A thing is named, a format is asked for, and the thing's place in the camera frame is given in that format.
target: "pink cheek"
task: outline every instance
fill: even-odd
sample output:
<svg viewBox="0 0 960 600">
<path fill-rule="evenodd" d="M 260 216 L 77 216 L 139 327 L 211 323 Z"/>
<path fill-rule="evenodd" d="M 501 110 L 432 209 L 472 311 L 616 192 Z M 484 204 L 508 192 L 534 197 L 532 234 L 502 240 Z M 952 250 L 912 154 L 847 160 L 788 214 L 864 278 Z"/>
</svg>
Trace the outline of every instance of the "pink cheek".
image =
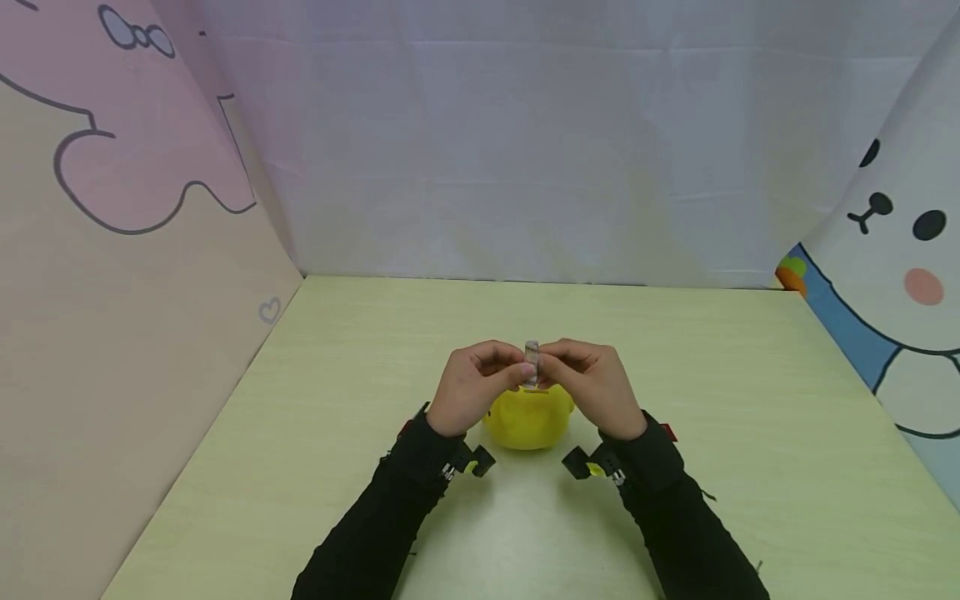
<svg viewBox="0 0 960 600">
<path fill-rule="evenodd" d="M 927 269 L 910 269 L 903 276 L 903 287 L 910 298 L 924 306 L 944 301 L 944 284 Z"/>
</svg>

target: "heart drawing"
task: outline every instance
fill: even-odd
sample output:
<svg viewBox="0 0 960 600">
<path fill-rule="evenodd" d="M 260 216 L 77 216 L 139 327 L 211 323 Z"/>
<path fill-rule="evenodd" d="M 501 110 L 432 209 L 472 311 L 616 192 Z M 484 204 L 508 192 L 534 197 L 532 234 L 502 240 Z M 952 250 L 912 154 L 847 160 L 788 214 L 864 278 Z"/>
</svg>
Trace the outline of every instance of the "heart drawing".
<svg viewBox="0 0 960 600">
<path fill-rule="evenodd" d="M 280 316 L 280 299 L 274 296 L 260 304 L 258 314 L 260 315 L 260 321 L 265 324 L 272 325 L 276 323 L 276 319 Z"/>
</svg>

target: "yellow piggy bank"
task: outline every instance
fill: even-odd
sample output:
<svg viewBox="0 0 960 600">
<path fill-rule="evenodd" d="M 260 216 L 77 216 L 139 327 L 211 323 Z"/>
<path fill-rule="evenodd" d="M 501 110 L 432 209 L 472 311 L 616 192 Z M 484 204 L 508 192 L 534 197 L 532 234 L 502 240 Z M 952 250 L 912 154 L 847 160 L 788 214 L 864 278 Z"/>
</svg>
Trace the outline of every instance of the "yellow piggy bank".
<svg viewBox="0 0 960 600">
<path fill-rule="evenodd" d="M 510 390 L 493 401 L 483 418 L 491 437 L 513 450 L 539 450 L 556 444 L 570 423 L 573 398 L 559 385 L 549 390 Z"/>
</svg>

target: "black sleeve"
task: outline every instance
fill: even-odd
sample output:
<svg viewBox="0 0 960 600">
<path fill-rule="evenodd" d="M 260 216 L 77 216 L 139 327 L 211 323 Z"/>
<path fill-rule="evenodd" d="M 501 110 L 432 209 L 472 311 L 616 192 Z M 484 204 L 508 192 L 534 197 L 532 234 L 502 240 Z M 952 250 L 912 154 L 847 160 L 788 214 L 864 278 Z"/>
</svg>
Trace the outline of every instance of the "black sleeve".
<svg viewBox="0 0 960 600">
<path fill-rule="evenodd" d="M 754 567 L 707 506 L 684 459 L 650 415 L 639 438 L 601 434 L 622 469 L 614 477 L 668 600 L 769 600 Z"/>
<path fill-rule="evenodd" d="M 463 438 L 444 438 L 419 413 L 373 480 L 294 584 L 295 600 L 389 600 L 427 514 L 443 497 L 444 467 Z"/>
</svg>

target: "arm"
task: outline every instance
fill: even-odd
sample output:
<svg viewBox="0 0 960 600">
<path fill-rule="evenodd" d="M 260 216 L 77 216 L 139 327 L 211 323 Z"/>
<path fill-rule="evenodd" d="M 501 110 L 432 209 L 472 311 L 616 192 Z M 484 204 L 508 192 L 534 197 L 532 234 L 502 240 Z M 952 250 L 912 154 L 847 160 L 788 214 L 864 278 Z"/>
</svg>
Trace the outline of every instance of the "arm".
<svg viewBox="0 0 960 600">
<path fill-rule="evenodd" d="M 561 340 L 540 347 L 540 385 L 563 385 L 600 429 L 622 477 L 614 481 L 643 533 L 668 600 L 766 600 L 740 547 L 652 417 L 640 410 L 616 350 Z"/>
<path fill-rule="evenodd" d="M 294 585 L 294 600 L 389 599 L 420 525 L 444 495 L 442 471 L 462 439 L 440 436 L 418 414 L 314 550 Z"/>
<path fill-rule="evenodd" d="M 625 478 L 620 498 L 643 533 L 669 600 L 769 600 L 754 567 L 684 472 L 684 459 L 648 414 L 646 431 L 621 442 L 601 434 Z"/>
<path fill-rule="evenodd" d="M 452 477 L 448 463 L 496 397 L 533 373 L 534 366 L 522 361 L 522 351 L 499 342 L 450 354 L 430 411 L 410 421 L 360 498 L 314 551 L 294 585 L 294 600 L 393 596 L 420 525 Z"/>
</svg>

